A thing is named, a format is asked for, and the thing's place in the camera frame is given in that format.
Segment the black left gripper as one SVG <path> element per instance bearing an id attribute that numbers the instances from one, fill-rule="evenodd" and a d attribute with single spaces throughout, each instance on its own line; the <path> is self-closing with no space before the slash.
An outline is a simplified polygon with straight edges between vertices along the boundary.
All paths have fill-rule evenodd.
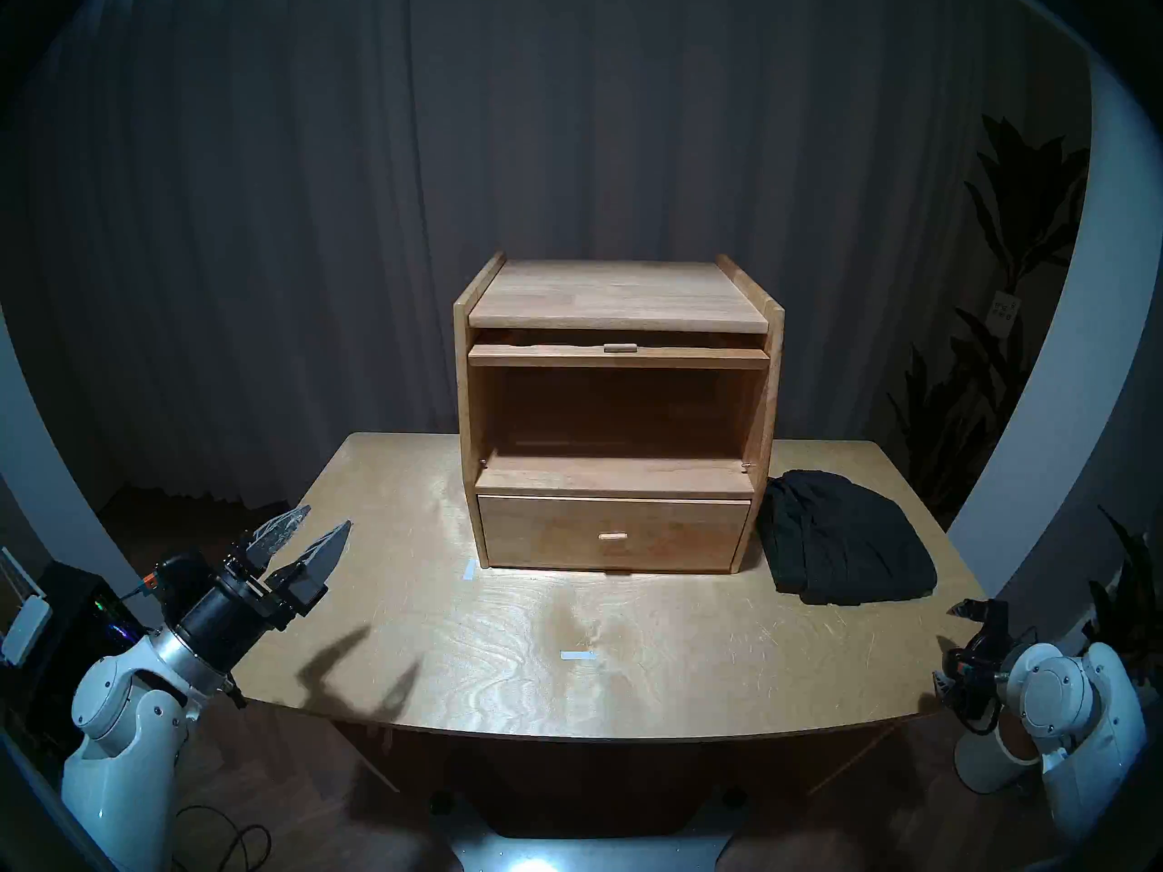
<path id="1" fill-rule="evenodd" d="M 328 593 L 327 580 L 342 558 L 351 520 L 267 576 L 267 588 L 258 580 L 311 510 L 299 506 L 243 533 L 216 566 L 198 550 L 176 555 L 176 634 L 217 673 L 230 673 L 264 634 L 284 630 L 293 614 L 308 615 Z"/>

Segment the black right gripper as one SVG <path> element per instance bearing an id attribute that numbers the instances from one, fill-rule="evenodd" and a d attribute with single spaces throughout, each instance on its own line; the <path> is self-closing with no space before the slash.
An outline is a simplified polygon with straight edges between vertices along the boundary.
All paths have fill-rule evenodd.
<path id="1" fill-rule="evenodd" d="M 994 730 L 1005 706 L 998 676 L 1012 651 L 1009 603 L 993 598 L 963 599 L 948 609 L 948 615 L 979 623 L 980 629 L 966 646 L 944 650 L 936 671 L 939 703 L 968 730 Z"/>

